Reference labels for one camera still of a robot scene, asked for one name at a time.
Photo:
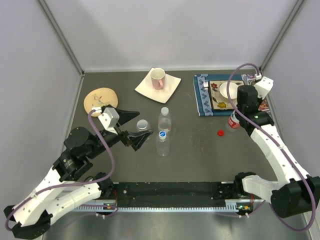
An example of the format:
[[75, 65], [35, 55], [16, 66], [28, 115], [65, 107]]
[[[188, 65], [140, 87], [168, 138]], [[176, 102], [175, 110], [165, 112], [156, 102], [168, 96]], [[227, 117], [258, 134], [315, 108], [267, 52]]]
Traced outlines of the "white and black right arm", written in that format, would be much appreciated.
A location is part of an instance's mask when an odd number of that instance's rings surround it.
[[320, 178], [310, 176], [295, 160], [273, 119], [259, 110], [261, 102], [254, 86], [238, 87], [235, 116], [264, 154], [277, 181], [247, 175], [233, 185], [233, 192], [239, 198], [250, 193], [260, 197], [282, 219], [306, 212], [315, 214], [320, 200]]

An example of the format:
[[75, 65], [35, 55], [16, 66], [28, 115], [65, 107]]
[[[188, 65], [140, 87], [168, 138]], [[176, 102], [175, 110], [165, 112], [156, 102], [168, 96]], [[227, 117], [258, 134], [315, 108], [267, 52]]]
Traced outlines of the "clear bottle with red label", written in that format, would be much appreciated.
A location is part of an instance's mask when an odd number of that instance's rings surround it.
[[234, 110], [230, 117], [228, 118], [226, 125], [226, 129], [230, 132], [235, 132], [240, 127], [240, 121], [236, 117], [236, 111]]

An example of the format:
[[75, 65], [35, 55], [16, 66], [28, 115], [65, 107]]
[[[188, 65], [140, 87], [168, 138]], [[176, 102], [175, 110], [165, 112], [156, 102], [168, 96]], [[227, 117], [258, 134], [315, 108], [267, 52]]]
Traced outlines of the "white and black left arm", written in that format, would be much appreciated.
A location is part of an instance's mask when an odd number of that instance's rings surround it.
[[[153, 130], [122, 131], [120, 126], [140, 113], [117, 109], [111, 105], [93, 107], [88, 121], [95, 134], [85, 127], [71, 130], [64, 141], [66, 149], [54, 162], [39, 185], [21, 203], [4, 209], [5, 228], [16, 239], [34, 240], [61, 217], [75, 208], [99, 198], [115, 194], [111, 175], [115, 158], [111, 147], [118, 142], [139, 150]], [[89, 181], [79, 179], [93, 166], [91, 160], [107, 152], [111, 160], [109, 173], [99, 172]]]

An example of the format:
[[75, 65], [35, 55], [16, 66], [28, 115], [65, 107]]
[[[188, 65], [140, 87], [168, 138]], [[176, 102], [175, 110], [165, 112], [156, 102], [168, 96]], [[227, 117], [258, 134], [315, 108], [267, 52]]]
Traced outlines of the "red bottle cap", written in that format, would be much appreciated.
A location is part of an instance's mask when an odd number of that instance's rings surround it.
[[218, 134], [220, 137], [222, 137], [222, 136], [225, 135], [225, 132], [224, 132], [222, 129], [220, 129], [220, 130], [218, 130], [217, 134]]

